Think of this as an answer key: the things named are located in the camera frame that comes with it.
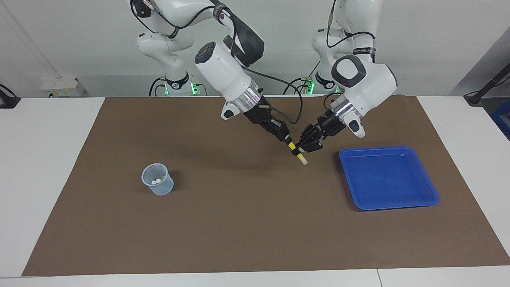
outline blue tray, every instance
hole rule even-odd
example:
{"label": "blue tray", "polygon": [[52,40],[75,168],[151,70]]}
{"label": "blue tray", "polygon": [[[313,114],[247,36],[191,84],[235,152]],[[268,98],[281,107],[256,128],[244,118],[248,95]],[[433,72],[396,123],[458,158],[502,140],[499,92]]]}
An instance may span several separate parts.
{"label": "blue tray", "polygon": [[493,112],[491,118],[506,137],[510,139],[510,101],[504,103],[499,109]]}
{"label": "blue tray", "polygon": [[356,206],[362,210],[431,206],[439,203],[410,147],[346,149],[340,161]]}

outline brown tabletop surface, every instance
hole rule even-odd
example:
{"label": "brown tabletop surface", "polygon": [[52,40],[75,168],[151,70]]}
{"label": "brown tabletop surface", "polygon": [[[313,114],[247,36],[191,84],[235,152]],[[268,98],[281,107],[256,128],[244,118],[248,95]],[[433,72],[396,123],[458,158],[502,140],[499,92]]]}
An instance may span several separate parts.
{"label": "brown tabletop surface", "polygon": [[[269,101],[292,117],[299,103]],[[23,276],[510,265],[415,97],[390,97],[363,119],[365,138],[344,130],[307,166],[243,115],[222,120],[223,103],[106,99]],[[304,104],[295,139],[324,111],[322,98]],[[439,205],[359,210],[338,152],[400,145]],[[175,180],[163,197],[140,179],[154,162]]]}

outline white table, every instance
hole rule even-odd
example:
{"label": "white table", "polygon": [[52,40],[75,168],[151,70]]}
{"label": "white table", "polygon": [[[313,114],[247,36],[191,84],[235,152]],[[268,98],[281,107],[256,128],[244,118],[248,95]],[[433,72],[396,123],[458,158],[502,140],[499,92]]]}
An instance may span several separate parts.
{"label": "white table", "polygon": [[[482,108],[462,98],[419,100],[510,253],[510,142]],[[0,110],[0,286],[510,285],[508,266],[18,278],[103,101],[23,99],[13,110]]]}

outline black label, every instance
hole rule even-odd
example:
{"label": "black label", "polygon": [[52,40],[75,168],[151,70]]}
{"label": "black label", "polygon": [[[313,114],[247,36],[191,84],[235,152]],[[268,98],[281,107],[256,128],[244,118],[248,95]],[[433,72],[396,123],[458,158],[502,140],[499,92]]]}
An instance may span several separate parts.
{"label": "black label", "polygon": [[353,55],[360,55],[360,54],[370,54],[372,56],[375,56],[375,48],[366,47],[366,48],[354,49]]}

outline green indicator light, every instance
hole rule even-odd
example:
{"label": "green indicator light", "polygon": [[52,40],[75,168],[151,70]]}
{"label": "green indicator light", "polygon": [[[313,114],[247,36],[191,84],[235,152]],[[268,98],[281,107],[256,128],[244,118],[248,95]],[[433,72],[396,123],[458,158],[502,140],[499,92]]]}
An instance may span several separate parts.
{"label": "green indicator light", "polygon": [[315,82],[314,81],[310,81],[310,83],[307,86],[307,94],[313,94],[314,93],[314,88],[315,88]]}
{"label": "green indicator light", "polygon": [[198,88],[193,83],[191,83],[191,91],[193,92],[193,95],[198,94]]}

